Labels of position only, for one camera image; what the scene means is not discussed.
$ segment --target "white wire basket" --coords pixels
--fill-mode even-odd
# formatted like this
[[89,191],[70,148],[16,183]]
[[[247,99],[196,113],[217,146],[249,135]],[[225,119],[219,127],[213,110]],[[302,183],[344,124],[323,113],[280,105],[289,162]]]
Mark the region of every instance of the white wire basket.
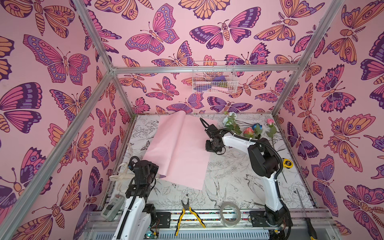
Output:
[[211,71],[206,66],[212,61],[194,61],[192,67],[192,92],[194,93],[235,93],[238,79],[235,65],[225,65],[227,61],[215,61]]

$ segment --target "tape measure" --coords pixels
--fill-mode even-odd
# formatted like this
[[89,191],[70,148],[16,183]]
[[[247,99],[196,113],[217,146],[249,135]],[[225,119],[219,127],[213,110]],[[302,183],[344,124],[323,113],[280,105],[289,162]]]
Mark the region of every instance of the tape measure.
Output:
[[291,160],[289,160],[289,159],[284,158],[284,160],[283,160],[283,166],[284,166],[285,168],[290,169],[290,168],[293,167],[293,162],[292,162]]

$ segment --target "yellow pliers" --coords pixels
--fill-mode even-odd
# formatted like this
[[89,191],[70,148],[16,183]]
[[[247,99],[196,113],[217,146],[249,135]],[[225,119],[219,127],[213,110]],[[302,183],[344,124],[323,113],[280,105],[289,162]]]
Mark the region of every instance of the yellow pliers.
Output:
[[203,228],[205,228],[205,224],[203,223],[203,221],[201,220],[199,215],[195,211],[193,211],[192,208],[189,206],[189,199],[188,199],[187,204],[184,204],[183,200],[181,200],[181,204],[183,205],[183,213],[180,215],[179,220],[177,221],[175,236],[177,236],[179,234],[181,220],[183,219],[183,216],[184,216],[186,210],[189,210],[193,215],[195,215],[195,217],[199,220],[199,222],[203,226]]

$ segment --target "butterfly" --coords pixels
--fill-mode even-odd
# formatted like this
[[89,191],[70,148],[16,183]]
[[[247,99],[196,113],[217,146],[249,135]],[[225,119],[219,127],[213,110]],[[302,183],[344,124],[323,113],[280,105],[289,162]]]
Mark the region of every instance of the butterfly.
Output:
[[[1,177],[1,180],[8,183],[12,183],[13,189],[0,185],[0,223],[3,222],[4,218],[10,212],[17,200],[14,191],[17,192],[19,196],[21,196],[25,188],[31,182],[31,180],[36,175],[37,171],[39,171],[40,167],[43,165],[44,162],[45,156],[41,155],[41,150],[37,150],[37,148],[31,147],[25,154],[24,159],[22,161],[20,169],[20,182],[17,181],[15,168],[12,168],[13,174],[15,175],[15,181],[7,181],[3,177]],[[51,189],[51,180],[52,177],[50,177],[48,182],[45,184],[43,190],[40,192],[41,195]]]
[[[113,48],[110,45],[106,44],[108,42],[108,40],[106,40],[106,38],[108,38],[108,39],[121,39],[121,36],[117,35],[116,33],[111,32],[109,30],[103,29],[101,23],[99,23],[99,20],[96,18],[96,15],[95,15],[95,13],[93,11],[88,10],[88,14],[91,17],[93,25],[96,28],[96,31],[97,31],[100,39],[101,39],[101,42],[102,42],[102,44],[104,46],[104,49],[107,52],[119,53],[118,50],[116,50],[115,48]],[[79,19],[80,19],[81,25],[84,28],[84,32],[85,32],[85,35],[86,35],[85,36],[85,47],[84,47],[84,49],[88,50],[91,46],[92,46],[92,48],[95,48],[95,46],[93,44],[93,41],[92,41],[91,37],[89,36],[88,30],[84,26],[84,23],[81,20],[80,16],[79,16]],[[95,49],[95,57],[96,57],[96,62],[99,61],[99,53],[97,52],[96,49]]]
[[301,126],[305,133],[311,132],[315,137],[323,139],[323,132],[321,131],[317,122],[313,119],[313,117],[311,117],[311,114],[314,115],[312,113],[312,108],[314,107],[314,103],[313,103],[313,107],[310,109],[311,102],[312,102],[312,95],[313,95],[313,84],[310,83],[307,89],[305,90],[304,95],[301,96],[299,98],[299,101],[297,102],[297,104],[299,105],[299,108],[304,110],[304,112],[297,115],[297,117],[299,118],[305,117],[303,124]]
[[249,84],[247,84],[249,78],[253,77],[251,75],[248,79],[247,82],[243,84],[243,86],[238,86],[237,90],[235,93],[229,94],[231,98],[237,98],[240,97],[240,95],[243,93],[243,89],[245,90],[245,93],[248,94],[249,96],[251,95],[251,89],[255,90],[261,90],[266,87],[266,81],[268,77],[271,75],[272,71],[264,71],[257,75]]
[[35,19],[36,25],[43,35],[45,31],[45,20],[43,17],[43,13],[48,24],[51,26],[52,30],[62,38],[68,37],[69,30],[66,26],[69,26],[70,23],[74,20],[75,14],[74,12],[63,6],[48,6],[43,8],[40,3],[32,2],[30,0],[12,0],[12,1],[1,1],[1,5],[3,8],[10,14],[19,18],[26,18],[32,12],[32,5],[35,8]]
[[301,168],[301,172],[303,173],[304,177],[307,178],[308,177],[308,174],[310,173],[310,171],[308,170],[308,167],[300,167]]
[[215,10],[225,10],[225,8],[230,4],[230,0],[181,0],[179,5],[182,8],[186,8],[188,10],[194,9],[195,16],[204,19],[211,19],[212,14]]
[[[153,10],[152,4],[150,3],[149,0],[138,0],[138,1],[144,6],[146,6],[147,8],[150,8]],[[127,20],[134,20],[139,14],[135,0],[122,0],[122,1],[97,0],[94,6],[98,10],[105,11],[105,12],[113,12],[113,13],[120,13],[125,9],[124,12],[121,14],[121,16]]]
[[323,51],[323,54],[328,50],[337,55],[339,53],[340,59],[344,62],[350,63],[352,65],[356,64],[357,55],[356,49],[353,45],[351,38],[357,42],[359,39],[356,33],[364,30],[365,26],[360,27],[367,23],[372,18],[376,17],[379,13],[384,10],[383,1],[375,1],[367,4],[361,11],[360,8],[355,8],[351,12],[347,12],[347,5],[343,6],[341,11],[341,21],[345,26],[350,29],[343,29],[340,31],[340,34],[345,38],[340,38],[331,42]]
[[127,131],[124,131],[123,128],[120,126],[120,139],[121,143],[124,143],[125,136],[127,135]]
[[308,82],[311,80],[311,77],[314,75],[317,75],[321,72],[322,67],[318,65],[312,66],[312,64],[316,63],[311,63],[312,59],[305,65],[303,74],[301,75],[302,77],[305,75],[305,82]]
[[105,170],[109,165],[109,160],[112,162],[116,160],[117,149],[119,147],[120,137],[117,135],[113,138],[112,142],[107,147],[98,147],[92,151],[92,158],[97,162],[101,162]]
[[127,122],[130,122],[131,121],[131,116],[129,115],[129,113],[123,109],[123,108],[120,108],[119,109],[119,113],[121,115],[121,121],[126,124]]
[[[225,65],[249,65],[249,64],[262,65],[262,64],[267,64],[268,60],[266,58],[268,57],[268,54],[270,54],[270,52],[266,48],[266,45],[264,43],[259,43],[253,49],[250,56],[249,56],[249,52],[246,58],[241,54],[244,60],[235,55],[226,55],[224,61],[227,61]],[[240,77],[244,75],[244,72],[243,71],[236,72],[236,74],[238,77]]]
[[297,91],[300,88],[300,84],[297,83],[295,86],[293,86],[291,92],[289,93],[287,100],[284,101],[283,107],[285,110],[287,110],[289,113],[292,113],[292,116],[295,114],[295,106],[293,105],[293,101],[296,99],[293,96],[297,93]]
[[149,111],[151,108],[148,104],[145,103],[144,98],[138,98],[135,102],[136,105],[132,103],[133,112],[135,114],[142,114],[145,111]]
[[54,97],[56,104],[59,106],[59,108],[64,110],[64,114],[68,119],[69,126],[76,117],[76,115],[80,112],[80,109],[82,109],[84,104],[87,102],[88,98],[91,96],[91,87],[86,87],[80,93],[79,98],[77,98],[77,94],[76,97],[72,94],[74,99],[71,98],[68,94],[63,93],[59,90],[51,89],[50,93],[52,94],[52,97]]
[[12,237],[12,240],[21,240],[21,239],[45,239],[46,240],[48,239],[52,230],[52,224],[53,224],[54,218],[57,225],[60,228],[64,228],[65,219],[61,210],[71,211],[79,205],[81,200],[81,192],[79,190],[80,190],[82,175],[83,175],[83,172],[81,169],[74,174],[67,188],[65,189],[65,192],[58,205],[57,205],[58,201],[56,201],[56,203],[50,208],[47,208],[47,207],[39,208],[39,209],[42,209],[42,208],[51,209],[52,214],[38,217],[32,221],[29,221],[21,225],[20,227],[17,228],[16,233]]
[[349,211],[354,212],[353,217],[356,221],[367,229],[371,237],[375,240],[382,240],[379,229],[373,219],[368,215],[370,212],[374,220],[381,226],[382,221],[375,214],[382,214],[381,207],[370,207],[368,204],[381,204],[384,202],[384,189],[370,189],[363,185],[358,185],[357,190],[353,186],[345,186],[345,191],[352,196],[347,196],[350,200],[343,200],[344,205]]
[[260,14],[261,8],[253,7],[238,14],[228,25],[225,23],[228,20],[225,20],[223,23],[218,23],[221,24],[221,27],[200,26],[192,29],[189,35],[199,43],[204,44],[208,41],[206,45],[208,49],[223,48],[224,38],[229,41],[232,36],[235,43],[239,43],[243,38],[248,38],[251,31],[244,28],[253,28]]
[[341,222],[339,221],[334,221],[335,222],[335,225],[337,227],[337,229],[339,230],[340,234],[345,236],[345,235],[349,235],[351,234],[351,230],[349,230],[349,228],[347,228],[345,225],[343,225]]
[[303,137],[297,133],[295,126],[291,122],[287,123],[287,133],[291,147],[296,146],[296,148],[298,148],[298,156],[307,160],[307,156],[308,158],[313,158],[319,155],[319,150],[312,143],[302,140]]
[[[73,140],[68,149],[65,151],[64,156],[60,160],[60,168],[57,170],[57,173],[61,171],[61,168],[63,166],[67,166],[75,158],[77,161],[84,161],[85,164],[88,164],[86,158],[89,153],[88,147],[91,145],[92,142],[93,131],[93,126],[90,126],[83,132],[83,134],[81,134],[80,138],[77,136],[77,138]],[[56,144],[59,142],[62,135],[64,134],[64,130],[61,129],[59,126],[51,123],[48,132],[50,133],[49,138],[51,140],[51,144],[53,146],[56,146]]]
[[94,203],[97,200],[97,195],[103,191],[103,178],[100,178],[99,170],[93,167],[88,180],[88,195],[85,197],[85,204]]
[[186,113],[191,113],[193,112],[193,108],[200,109],[204,107],[203,103],[201,102],[203,99],[204,98],[202,93],[192,93],[189,96],[188,101],[187,99],[185,99],[184,103],[171,104],[167,107],[167,110],[175,112],[184,111]]
[[281,92],[283,91],[285,85],[287,84],[284,81],[285,78],[280,78],[277,80],[275,85],[275,90],[270,90],[271,93],[262,93],[259,95],[256,95],[255,99],[260,99],[261,101],[267,101],[269,103],[274,103],[278,100],[278,97],[280,96]]
[[311,8],[309,7],[309,4],[306,1],[302,1],[299,3],[299,0],[280,0],[280,5],[287,19],[285,19],[284,15],[279,12],[278,15],[280,20],[277,20],[272,24],[283,24],[273,26],[256,34],[254,36],[255,39],[260,39],[264,41],[271,41],[275,38],[277,38],[278,41],[288,39],[290,40],[290,45],[293,46],[293,44],[295,43],[296,36],[293,30],[288,26],[295,26],[299,22],[290,18],[302,18],[314,14],[324,6],[324,3],[321,3],[314,8]]
[[[15,48],[13,45],[14,41],[0,36],[0,58],[9,56]],[[9,79],[8,75],[12,72],[11,64],[8,63],[7,59],[0,59],[0,81],[3,79]]]
[[362,172],[360,159],[348,142],[351,138],[359,138],[350,136],[365,130],[375,121],[375,119],[376,118],[370,114],[354,115],[348,117],[346,120],[337,118],[335,121],[329,117],[329,120],[332,122],[331,127],[334,136],[329,138],[328,144],[324,145],[324,147],[329,146],[334,153],[339,153],[340,158],[342,158],[349,167],[353,168],[355,171]]
[[318,83],[316,83],[316,90],[318,92],[327,91],[322,97],[327,97],[321,104],[321,110],[323,112],[332,112],[333,110],[342,112],[346,107],[351,106],[356,98],[348,93],[335,92],[336,89],[343,81],[336,85],[341,78],[344,71],[344,65],[337,65],[335,68],[328,69],[325,77],[322,77]]
[[313,191],[321,196],[324,205],[329,208],[332,216],[339,216],[339,209],[337,207],[336,198],[333,195],[330,184],[328,182],[332,176],[335,169],[333,157],[328,155],[324,159],[320,159],[318,165],[311,165],[312,174],[317,180],[313,181]]
[[26,108],[38,109],[41,106],[42,90],[38,83],[23,83],[4,94],[0,99],[0,129],[9,132],[12,123],[20,132],[29,133],[34,123],[40,122],[41,115]]
[[140,52],[149,50],[159,56],[164,51],[162,42],[171,44],[179,39],[172,28],[176,22],[172,12],[173,7],[169,4],[162,5],[153,17],[153,30],[150,29],[149,34],[141,33],[132,36],[125,43],[127,48],[129,50],[137,49]]
[[240,111],[245,111],[253,107],[252,104],[249,103],[232,103],[230,101],[226,102],[218,97],[208,97],[208,103],[211,107],[211,110],[215,110],[216,112],[221,112],[222,110],[228,112],[239,113]]
[[[122,56],[122,59],[124,60],[125,64],[129,68],[135,68],[140,67],[140,64],[136,62],[132,58],[128,58],[127,56]],[[121,85],[123,86],[132,86],[134,88],[141,88],[143,89],[143,92],[147,92],[147,88],[142,84],[140,81],[143,81],[143,77],[152,77],[155,76],[157,73],[130,73],[124,75],[126,78],[119,78]]]
[[140,150],[141,150],[141,151],[147,150],[148,147],[149,147],[149,144],[150,144],[150,142],[149,142],[149,140],[148,140],[147,143],[145,144],[145,146],[143,146]]
[[[298,53],[300,51],[304,51],[307,48],[307,45],[310,42],[313,33],[316,31],[317,26],[313,25],[312,29],[313,30],[310,30],[310,31],[306,32],[307,34],[310,34],[310,35],[304,36],[301,39],[299,39],[299,41],[296,43],[295,47],[293,48],[293,52],[294,53]],[[324,36],[328,37],[328,33],[327,32],[328,32],[329,29],[330,29],[330,27],[324,33]],[[316,48],[316,50],[314,52],[314,57],[315,58],[319,57],[319,55],[321,54],[321,51],[324,49],[324,46],[325,46],[325,39],[324,39],[324,37],[322,37],[322,39],[320,40],[320,42],[317,45],[317,48]]]
[[99,117],[99,124],[100,127],[103,128],[103,134],[107,135],[107,132],[113,133],[113,127],[116,124],[115,118],[117,116],[117,111],[113,111],[111,115],[111,110],[107,113],[107,111],[104,108],[104,113],[96,108],[96,115]]
[[298,64],[299,61],[300,61],[300,56],[296,56],[295,58],[292,58],[291,56],[288,56],[291,58],[291,60],[289,60],[286,56],[283,56],[283,55],[280,55],[280,54],[277,54],[275,56],[275,63],[276,64]]
[[176,90],[176,86],[173,85],[169,78],[163,77],[163,87],[160,85],[160,83],[156,83],[159,88],[152,88],[152,93],[147,93],[146,96],[150,98],[157,98],[157,99],[167,99],[169,101],[173,100],[174,95],[179,95],[179,92]]
[[166,113],[164,108],[162,108],[162,107],[160,107],[158,105],[156,105],[156,113],[157,114],[168,114],[168,113]]
[[61,53],[63,55],[61,57],[54,47],[27,34],[24,35],[23,43],[35,54],[36,61],[48,66],[48,72],[53,83],[63,83],[66,76],[69,75],[72,83],[83,84],[83,73],[87,72],[87,68],[91,64],[89,57],[79,53],[69,58]]
[[[384,49],[384,32],[380,34],[378,39],[373,44],[372,49],[369,51],[371,57],[376,58],[381,61],[378,62],[372,59],[365,59],[361,62],[361,69],[363,73],[361,75],[361,80],[368,80],[371,78],[378,77],[373,84],[384,83],[384,58],[382,56],[382,51]],[[384,85],[376,88],[370,95],[370,98],[376,99],[379,102],[379,106],[384,109]]]

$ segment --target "pink wrapping paper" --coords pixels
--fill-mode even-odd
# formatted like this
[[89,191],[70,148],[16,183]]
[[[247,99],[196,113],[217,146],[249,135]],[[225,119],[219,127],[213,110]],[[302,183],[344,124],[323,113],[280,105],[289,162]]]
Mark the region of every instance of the pink wrapping paper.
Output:
[[210,157],[205,150],[206,140],[209,138],[199,118],[187,116],[184,111],[161,116],[143,159],[157,164],[164,180],[202,190]]

